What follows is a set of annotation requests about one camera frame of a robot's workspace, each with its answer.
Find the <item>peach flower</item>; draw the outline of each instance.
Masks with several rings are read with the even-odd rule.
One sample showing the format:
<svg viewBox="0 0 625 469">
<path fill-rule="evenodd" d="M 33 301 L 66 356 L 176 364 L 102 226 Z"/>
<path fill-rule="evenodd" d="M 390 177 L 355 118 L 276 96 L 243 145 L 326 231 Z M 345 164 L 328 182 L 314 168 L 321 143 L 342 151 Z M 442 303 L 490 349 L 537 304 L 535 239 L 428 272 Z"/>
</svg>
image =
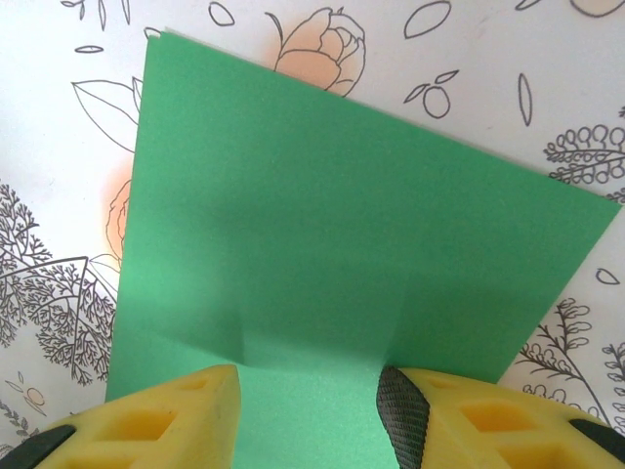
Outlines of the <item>peach flower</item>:
<svg viewBox="0 0 625 469">
<path fill-rule="evenodd" d="M 272 18 L 281 37 L 281 26 Z M 274 69 L 346 96 L 362 75 L 364 61 L 362 28 L 343 9 L 322 8 L 282 42 Z"/>
<path fill-rule="evenodd" d="M 110 249 L 121 263 L 126 234 L 126 217 L 128 216 L 128 198 L 130 197 L 130 181 L 127 181 L 110 203 L 108 220 L 106 221 L 106 239 Z"/>
</svg>

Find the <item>flower drawing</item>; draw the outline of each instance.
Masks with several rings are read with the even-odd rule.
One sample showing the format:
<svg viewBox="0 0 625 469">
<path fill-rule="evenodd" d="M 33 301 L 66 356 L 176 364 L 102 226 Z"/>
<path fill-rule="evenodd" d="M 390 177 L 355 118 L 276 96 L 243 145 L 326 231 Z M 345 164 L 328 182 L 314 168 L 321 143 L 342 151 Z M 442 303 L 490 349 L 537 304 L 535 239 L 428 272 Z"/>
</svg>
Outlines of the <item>flower drawing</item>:
<svg viewBox="0 0 625 469">
<path fill-rule="evenodd" d="M 128 199 L 130 198 L 130 181 L 127 181 L 110 203 L 106 222 L 106 239 L 113 255 L 121 264 L 126 234 L 126 217 L 128 216 Z"/>
<path fill-rule="evenodd" d="M 322 8 L 284 38 L 280 21 L 267 15 L 280 36 L 275 71 L 339 96 L 350 93 L 362 75 L 366 53 L 364 31 L 352 17 L 342 8 Z"/>
</svg>

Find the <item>leaf drawing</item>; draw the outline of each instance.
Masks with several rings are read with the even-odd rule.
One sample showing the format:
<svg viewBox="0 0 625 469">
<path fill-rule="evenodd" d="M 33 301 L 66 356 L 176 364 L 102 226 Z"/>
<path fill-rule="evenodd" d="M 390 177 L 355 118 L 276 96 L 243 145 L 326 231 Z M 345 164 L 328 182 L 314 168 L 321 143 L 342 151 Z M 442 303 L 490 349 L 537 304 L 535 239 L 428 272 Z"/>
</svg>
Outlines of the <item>leaf drawing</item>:
<svg viewBox="0 0 625 469">
<path fill-rule="evenodd" d="M 590 18 L 603 18 L 625 5 L 625 0 L 569 0 L 571 6 Z"/>
<path fill-rule="evenodd" d="M 99 23 L 100 23 L 100 28 L 102 29 L 102 31 L 104 31 L 106 29 L 106 17 L 108 14 L 107 8 L 106 8 L 106 1 L 108 0 L 98 0 L 98 18 L 99 18 Z M 61 1 L 61 5 L 63 5 L 66 8 L 75 8 L 75 7 L 79 7 L 78 8 L 78 18 L 83 21 L 83 19 L 85 18 L 85 13 L 86 13 L 86 8 L 85 5 L 89 3 L 89 5 L 94 5 L 96 3 L 95 0 L 91 1 L 91 0 L 75 0 L 75 1 L 68 1 L 68 0 L 63 0 Z M 124 13 L 124 18 L 126 20 L 126 23 L 130 24 L 130 0 L 121 0 L 121 8 L 123 10 Z"/>
<path fill-rule="evenodd" d="M 423 93 L 426 88 L 430 86 L 430 83 L 422 83 L 421 85 L 415 87 L 409 94 L 406 96 L 406 99 L 403 100 L 403 103 L 410 103 L 414 99 L 418 98 L 421 93 Z"/>
<path fill-rule="evenodd" d="M 72 83 L 89 118 L 113 142 L 135 151 L 139 111 L 133 88 L 107 80 Z"/>
<path fill-rule="evenodd" d="M 587 337 L 578 335 L 580 332 L 592 329 L 589 322 L 581 319 L 590 314 L 590 308 L 578 305 L 573 298 L 566 298 L 556 305 L 553 314 L 558 318 L 557 331 L 552 331 L 547 324 L 541 323 L 538 326 L 540 332 L 537 338 L 545 340 L 526 343 L 521 349 L 521 359 L 517 363 L 532 364 L 534 367 L 532 374 L 545 371 L 548 373 L 548 378 L 560 376 L 565 381 L 580 382 L 595 402 L 598 414 L 605 423 L 610 424 L 597 394 L 571 355 L 571 351 L 590 343 Z"/>
<path fill-rule="evenodd" d="M 144 82 L 139 78 L 133 76 L 133 100 L 135 102 L 135 108 L 137 112 L 141 109 L 141 93 L 144 90 Z"/>
<path fill-rule="evenodd" d="M 549 176 L 566 184 L 605 184 L 625 176 L 625 130 L 600 124 L 566 130 L 543 150 L 560 164 Z"/>
<path fill-rule="evenodd" d="M 612 272 L 604 268 L 598 268 L 595 273 L 595 278 L 604 285 L 619 285 L 620 281 L 614 276 Z"/>
<path fill-rule="evenodd" d="M 124 10 L 126 22 L 130 24 L 130 0 L 121 0 L 121 8 Z"/>
<path fill-rule="evenodd" d="M 29 437 L 39 434 L 39 429 L 35 428 L 32 432 L 28 432 L 30 425 L 28 424 L 28 420 L 24 417 L 20 418 L 20 415 L 12 410 L 8 405 L 4 404 L 0 401 L 0 411 L 4 412 L 4 416 L 9 420 L 9 422 L 16 427 L 16 434 L 21 437 L 22 440 L 25 440 Z"/>
<path fill-rule="evenodd" d="M 114 296 L 89 270 L 88 257 L 53 260 L 31 233 L 35 227 L 15 192 L 0 184 L 0 345 L 9 347 L 31 323 L 44 357 L 72 379 L 83 386 L 106 380 Z M 34 404 L 35 391 L 26 391 Z"/>
<path fill-rule="evenodd" d="M 234 17 L 228 9 L 219 2 L 211 2 L 208 4 L 208 14 L 217 26 L 233 26 Z"/>
<path fill-rule="evenodd" d="M 98 0 L 98 15 L 100 16 L 100 26 L 102 31 L 106 28 L 106 7 L 104 6 L 104 0 Z"/>
<path fill-rule="evenodd" d="M 443 83 L 448 82 L 454 76 L 456 76 L 459 71 L 460 70 L 451 70 L 451 71 L 448 71 L 447 73 L 441 73 L 439 76 L 437 76 L 437 78 L 434 80 L 434 82 L 437 85 L 442 85 Z"/>
<path fill-rule="evenodd" d="M 280 24 L 280 20 L 273 13 L 265 12 L 265 15 L 270 17 L 273 21 L 273 24 L 275 24 L 277 34 L 280 38 L 280 46 L 282 46 L 284 44 L 284 31 L 282 31 L 282 24 Z"/>
<path fill-rule="evenodd" d="M 415 10 L 403 27 L 403 37 L 413 39 L 434 31 L 441 26 L 451 13 L 451 2 L 437 0 Z"/>
<path fill-rule="evenodd" d="M 117 285 L 119 284 L 119 259 L 110 254 L 101 254 L 91 261 L 90 268 L 93 274 L 106 285 L 108 291 L 117 293 Z"/>
<path fill-rule="evenodd" d="M 515 7 L 515 10 L 518 12 L 522 12 L 523 10 L 527 10 L 529 7 L 533 7 L 540 0 L 521 0 L 521 2 Z"/>
<path fill-rule="evenodd" d="M 517 91 L 519 94 L 519 109 L 521 110 L 523 122 L 525 123 L 525 127 L 529 127 L 533 113 L 533 100 L 531 90 L 529 89 L 529 83 L 524 73 L 519 74 Z"/>
<path fill-rule="evenodd" d="M 147 40 L 149 40 L 150 37 L 160 37 L 160 31 L 158 29 L 156 29 L 155 27 L 144 27 L 144 36 L 146 37 Z"/>
<path fill-rule="evenodd" d="M 617 203 L 625 204 L 625 188 L 621 188 L 616 192 L 611 192 L 606 195 L 605 198 Z"/>
<path fill-rule="evenodd" d="M 618 347 L 609 344 L 602 348 L 602 352 L 610 357 L 610 361 L 605 362 L 604 365 L 608 370 L 611 370 L 606 374 L 607 378 L 617 383 L 617 386 L 613 388 L 614 394 L 623 398 L 625 397 L 625 386 L 621 383 L 625 383 L 625 342 L 622 342 Z M 613 402 L 612 407 L 618 412 L 625 413 L 625 403 L 623 402 Z M 614 421 L 616 423 L 615 429 L 625 435 L 625 419 L 617 416 Z"/>
<path fill-rule="evenodd" d="M 280 36 L 273 69 L 339 96 L 347 96 L 366 64 L 364 31 L 343 9 L 321 8 L 284 39 L 280 21 L 266 13 Z"/>
<path fill-rule="evenodd" d="M 74 49 L 74 52 L 78 54 L 97 54 L 104 52 L 104 48 L 96 45 L 80 46 Z"/>
</svg>

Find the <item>green paper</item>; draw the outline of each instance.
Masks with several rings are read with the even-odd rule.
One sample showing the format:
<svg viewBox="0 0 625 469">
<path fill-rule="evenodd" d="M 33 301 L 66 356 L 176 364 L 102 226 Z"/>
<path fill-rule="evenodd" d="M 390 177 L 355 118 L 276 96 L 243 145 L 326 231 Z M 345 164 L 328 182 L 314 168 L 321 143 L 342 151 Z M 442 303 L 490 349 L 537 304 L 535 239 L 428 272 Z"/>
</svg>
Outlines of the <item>green paper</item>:
<svg viewBox="0 0 625 469">
<path fill-rule="evenodd" d="M 239 365 L 234 468 L 395 468 L 384 363 L 496 381 L 618 206 L 150 38 L 108 398 Z"/>
</svg>

